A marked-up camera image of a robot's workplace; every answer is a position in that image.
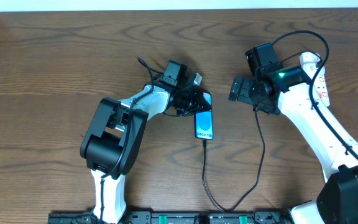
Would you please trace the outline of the blue Galaxy smartphone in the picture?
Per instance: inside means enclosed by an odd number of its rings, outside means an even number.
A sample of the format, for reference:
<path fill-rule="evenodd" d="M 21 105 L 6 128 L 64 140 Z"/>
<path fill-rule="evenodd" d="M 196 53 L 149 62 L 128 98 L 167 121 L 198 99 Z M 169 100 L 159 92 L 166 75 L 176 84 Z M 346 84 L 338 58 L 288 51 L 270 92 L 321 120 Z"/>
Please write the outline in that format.
<path fill-rule="evenodd" d="M 199 139 L 213 139 L 213 113 L 212 113 L 212 97 L 209 93 L 204 92 L 202 99 L 202 112 L 198 112 L 194 116 L 195 137 Z"/>

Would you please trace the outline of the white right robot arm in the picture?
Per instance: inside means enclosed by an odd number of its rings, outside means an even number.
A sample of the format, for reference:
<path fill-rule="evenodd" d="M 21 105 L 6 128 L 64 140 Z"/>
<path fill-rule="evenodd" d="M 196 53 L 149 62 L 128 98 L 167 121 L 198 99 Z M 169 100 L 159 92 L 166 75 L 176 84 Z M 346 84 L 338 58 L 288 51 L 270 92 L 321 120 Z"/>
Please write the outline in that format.
<path fill-rule="evenodd" d="M 321 57 L 299 53 L 284 67 L 271 43 L 246 52 L 252 78 L 236 77 L 229 100 L 256 111 L 284 114 L 321 164 L 325 185 L 316 200 L 290 209 L 293 223 L 358 223 L 358 142 L 329 111 Z"/>

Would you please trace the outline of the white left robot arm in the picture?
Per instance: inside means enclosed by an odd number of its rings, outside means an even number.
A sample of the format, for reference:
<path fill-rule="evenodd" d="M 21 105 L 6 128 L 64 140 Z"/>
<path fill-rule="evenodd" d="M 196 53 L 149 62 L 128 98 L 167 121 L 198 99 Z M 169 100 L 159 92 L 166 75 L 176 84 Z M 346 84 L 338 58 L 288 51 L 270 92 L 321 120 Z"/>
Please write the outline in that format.
<path fill-rule="evenodd" d="M 119 223 L 126 211 L 126 175 L 139 153 L 147 122 L 169 108 L 177 117 L 211 110 L 201 87 L 202 76 L 187 65 L 170 60 L 162 72 L 152 69 L 142 58 L 150 81 L 134 96 L 114 100 L 103 98 L 80 146 L 95 181 L 96 203 L 92 223 Z"/>

